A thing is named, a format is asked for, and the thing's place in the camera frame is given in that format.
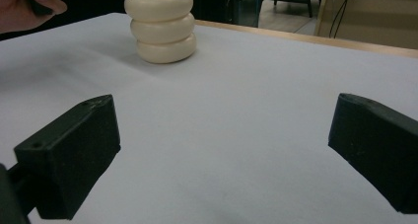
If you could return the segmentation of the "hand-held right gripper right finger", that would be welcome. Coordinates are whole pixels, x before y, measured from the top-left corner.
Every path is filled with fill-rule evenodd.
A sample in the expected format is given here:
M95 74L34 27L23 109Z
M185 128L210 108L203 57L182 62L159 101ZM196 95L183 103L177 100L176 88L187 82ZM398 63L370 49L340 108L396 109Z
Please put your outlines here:
M418 214L418 121L371 99L338 96L328 146L398 212Z

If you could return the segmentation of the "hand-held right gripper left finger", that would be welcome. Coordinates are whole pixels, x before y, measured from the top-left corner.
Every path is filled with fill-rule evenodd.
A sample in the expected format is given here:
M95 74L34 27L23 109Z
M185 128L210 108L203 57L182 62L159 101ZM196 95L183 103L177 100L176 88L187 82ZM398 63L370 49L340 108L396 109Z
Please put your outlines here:
M113 97L82 102L14 148L8 215L72 219L120 151Z

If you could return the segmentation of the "cream ribbed cup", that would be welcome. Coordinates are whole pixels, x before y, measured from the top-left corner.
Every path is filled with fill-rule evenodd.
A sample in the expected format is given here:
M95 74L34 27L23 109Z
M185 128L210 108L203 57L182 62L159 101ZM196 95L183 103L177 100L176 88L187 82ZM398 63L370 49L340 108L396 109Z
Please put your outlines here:
M183 60L196 49L193 0L124 0L139 56L151 63Z

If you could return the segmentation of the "light wooden cabinet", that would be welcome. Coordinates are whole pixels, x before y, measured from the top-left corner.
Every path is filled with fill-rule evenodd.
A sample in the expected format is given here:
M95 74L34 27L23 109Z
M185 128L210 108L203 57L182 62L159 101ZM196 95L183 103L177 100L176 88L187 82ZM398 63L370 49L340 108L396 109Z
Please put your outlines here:
M418 49L418 0L321 0L315 34Z

